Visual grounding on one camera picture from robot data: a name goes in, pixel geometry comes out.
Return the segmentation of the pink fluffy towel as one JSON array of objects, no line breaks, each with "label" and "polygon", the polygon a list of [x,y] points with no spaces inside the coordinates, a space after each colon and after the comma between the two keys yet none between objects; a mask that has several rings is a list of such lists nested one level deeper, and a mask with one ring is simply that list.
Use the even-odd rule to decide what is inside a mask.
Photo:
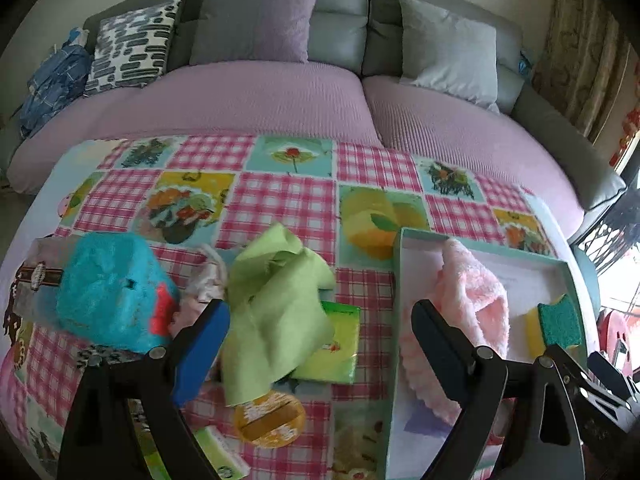
[{"label": "pink fluffy towel", "polygon": [[[442,266],[426,298],[445,321],[460,328],[475,347],[487,346],[505,358],[509,347],[506,289],[468,248],[454,238],[442,245]],[[460,414],[460,405],[446,397],[411,329],[411,309],[401,315],[399,351],[416,402],[405,430],[434,438],[446,437]]]}]

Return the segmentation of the leopard print scrunchie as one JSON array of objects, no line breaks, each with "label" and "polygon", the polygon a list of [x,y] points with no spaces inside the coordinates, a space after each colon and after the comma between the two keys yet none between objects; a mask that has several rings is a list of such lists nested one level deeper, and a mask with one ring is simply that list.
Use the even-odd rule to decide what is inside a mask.
[{"label": "leopard print scrunchie", "polygon": [[127,350],[118,350],[111,347],[101,346],[100,344],[89,344],[88,347],[80,349],[76,352],[76,368],[84,370],[92,364],[120,364],[126,362],[137,361],[142,358],[139,353]]}]

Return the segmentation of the teal shallow cardboard box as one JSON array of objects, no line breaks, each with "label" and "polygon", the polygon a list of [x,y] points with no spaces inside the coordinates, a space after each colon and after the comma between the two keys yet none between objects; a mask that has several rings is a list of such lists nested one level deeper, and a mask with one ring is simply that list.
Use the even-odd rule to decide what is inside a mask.
[{"label": "teal shallow cardboard box", "polygon": [[[424,474],[446,439],[448,428],[427,409],[409,386],[400,355],[402,322],[414,303],[428,298],[442,268],[446,235],[405,228],[394,247],[395,300],[390,354],[386,450],[386,479],[417,479]],[[573,301],[584,342],[574,351],[579,364],[599,348],[596,318],[582,272],[568,250],[559,260],[464,238],[461,243],[495,274],[508,296],[510,336],[508,358],[530,362],[525,315],[538,304],[551,304],[565,295]]]}]

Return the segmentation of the red perforated stool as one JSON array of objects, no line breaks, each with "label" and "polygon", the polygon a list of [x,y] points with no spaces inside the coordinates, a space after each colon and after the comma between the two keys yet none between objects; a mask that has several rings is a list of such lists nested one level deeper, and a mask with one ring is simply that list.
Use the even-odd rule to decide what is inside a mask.
[{"label": "red perforated stool", "polygon": [[603,309],[597,320],[600,350],[616,370],[632,377],[639,369],[639,310]]}]

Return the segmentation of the teal plastic toy case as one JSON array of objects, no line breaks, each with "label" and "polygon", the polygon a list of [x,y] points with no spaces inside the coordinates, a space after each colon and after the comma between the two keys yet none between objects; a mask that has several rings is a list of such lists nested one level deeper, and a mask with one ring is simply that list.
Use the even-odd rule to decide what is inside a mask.
[{"label": "teal plastic toy case", "polygon": [[180,292],[144,238],[95,232],[64,266],[55,312],[63,330],[95,344],[145,353],[168,344]]}]

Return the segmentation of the orange round container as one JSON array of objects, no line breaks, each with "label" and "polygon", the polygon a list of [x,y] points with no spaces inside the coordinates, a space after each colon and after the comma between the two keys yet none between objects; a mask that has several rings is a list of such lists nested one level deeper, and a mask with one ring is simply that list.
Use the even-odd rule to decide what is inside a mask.
[{"label": "orange round container", "polygon": [[258,448],[283,448],[299,438],[306,424],[302,402],[289,393],[271,390],[233,410],[240,439]]}]

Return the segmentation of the pink patterned cloth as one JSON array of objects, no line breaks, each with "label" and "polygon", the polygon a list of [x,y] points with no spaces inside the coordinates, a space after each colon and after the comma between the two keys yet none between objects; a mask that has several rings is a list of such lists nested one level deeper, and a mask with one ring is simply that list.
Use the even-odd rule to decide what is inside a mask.
[{"label": "pink patterned cloth", "polygon": [[229,272],[224,259],[210,245],[202,245],[200,253],[205,261],[192,271],[168,326],[172,338],[192,326],[212,300],[223,300],[226,296]]}]

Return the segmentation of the light green cloth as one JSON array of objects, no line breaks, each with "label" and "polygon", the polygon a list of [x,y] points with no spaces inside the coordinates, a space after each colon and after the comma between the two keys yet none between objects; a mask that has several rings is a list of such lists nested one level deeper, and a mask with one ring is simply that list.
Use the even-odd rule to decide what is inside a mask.
[{"label": "light green cloth", "polygon": [[231,324],[221,350],[228,406],[264,396],[332,339],[320,292],[334,287],[326,260],[280,223],[236,256],[227,285]]}]

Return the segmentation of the colourful checked tablecloth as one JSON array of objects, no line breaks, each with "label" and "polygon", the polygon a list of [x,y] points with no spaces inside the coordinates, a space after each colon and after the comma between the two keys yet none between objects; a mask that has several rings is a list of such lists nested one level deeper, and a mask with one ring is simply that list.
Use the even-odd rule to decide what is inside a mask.
[{"label": "colourful checked tablecloth", "polygon": [[384,479],[395,300],[405,228],[563,259],[570,250],[526,188],[401,152],[327,140],[175,136],[86,141],[55,165],[1,268],[9,289],[32,242],[93,231],[142,235],[179,286],[213,245],[227,261],[273,223],[335,275],[326,299],[360,309],[355,380],[303,384],[303,433],[283,448],[242,441],[224,393],[206,384],[186,420],[215,426],[254,479]]}]

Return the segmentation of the red hanging decoration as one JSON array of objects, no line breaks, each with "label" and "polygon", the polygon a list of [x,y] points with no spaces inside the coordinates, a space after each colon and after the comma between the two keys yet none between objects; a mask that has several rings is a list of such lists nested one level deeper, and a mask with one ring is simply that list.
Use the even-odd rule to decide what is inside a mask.
[{"label": "red hanging decoration", "polygon": [[630,112],[628,112],[622,122],[623,135],[618,140],[618,147],[608,162],[612,168],[616,168],[620,161],[623,159],[626,151],[634,142],[639,131],[639,105],[636,105]]}]

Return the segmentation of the pink sofa seat cover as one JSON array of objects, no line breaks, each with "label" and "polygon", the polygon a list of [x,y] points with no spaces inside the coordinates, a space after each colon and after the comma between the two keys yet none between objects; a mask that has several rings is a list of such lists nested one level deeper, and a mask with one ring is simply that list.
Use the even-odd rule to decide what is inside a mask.
[{"label": "pink sofa seat cover", "polygon": [[585,218],[570,178],[514,116],[395,77],[359,79],[318,63],[186,66],[143,88],[79,98],[17,148],[6,175],[15,191],[35,194],[60,157],[85,140],[223,131],[331,139],[434,158],[525,186],[567,236]]}]

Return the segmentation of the beige patterned curtain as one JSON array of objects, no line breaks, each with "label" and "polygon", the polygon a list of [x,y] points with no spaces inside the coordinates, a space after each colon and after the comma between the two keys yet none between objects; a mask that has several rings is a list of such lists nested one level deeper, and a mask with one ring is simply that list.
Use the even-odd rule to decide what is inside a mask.
[{"label": "beige patterned curtain", "polygon": [[590,142],[611,115],[630,42],[602,0],[555,0],[534,89]]}]

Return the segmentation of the light grey cushion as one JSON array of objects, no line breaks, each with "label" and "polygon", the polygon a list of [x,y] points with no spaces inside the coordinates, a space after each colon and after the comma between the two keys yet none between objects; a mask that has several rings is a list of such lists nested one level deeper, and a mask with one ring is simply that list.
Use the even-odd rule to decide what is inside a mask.
[{"label": "light grey cushion", "polygon": [[497,113],[497,32],[420,0],[399,0],[401,81]]}]

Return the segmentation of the grey sofa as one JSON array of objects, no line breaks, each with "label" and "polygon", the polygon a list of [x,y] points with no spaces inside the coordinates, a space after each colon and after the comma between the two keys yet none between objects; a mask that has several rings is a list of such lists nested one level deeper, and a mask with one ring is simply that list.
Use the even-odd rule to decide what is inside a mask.
[{"label": "grey sofa", "polygon": [[[169,0],[125,0],[106,9],[104,16],[109,18],[166,1]],[[463,0],[427,1],[450,6],[473,18],[484,15],[482,8]],[[203,0],[181,0],[164,76],[191,66],[202,3]],[[585,218],[577,232],[566,236],[577,240],[625,193],[625,182],[565,117],[514,72],[518,28],[500,16],[492,16],[490,22],[498,29],[502,51],[497,66],[500,91],[496,114],[514,116],[519,125],[532,129],[534,138],[570,178],[585,209]],[[400,82],[400,50],[399,0],[317,0],[310,18],[306,64],[336,66],[349,70],[359,79],[391,76]],[[14,153],[3,159],[5,172]]]}]

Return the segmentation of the purple cushion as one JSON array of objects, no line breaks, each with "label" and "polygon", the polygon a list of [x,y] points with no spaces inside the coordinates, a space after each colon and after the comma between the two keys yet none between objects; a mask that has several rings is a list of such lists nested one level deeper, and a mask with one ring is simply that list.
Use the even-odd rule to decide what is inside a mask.
[{"label": "purple cushion", "polygon": [[203,0],[190,63],[306,63],[317,0]]}]

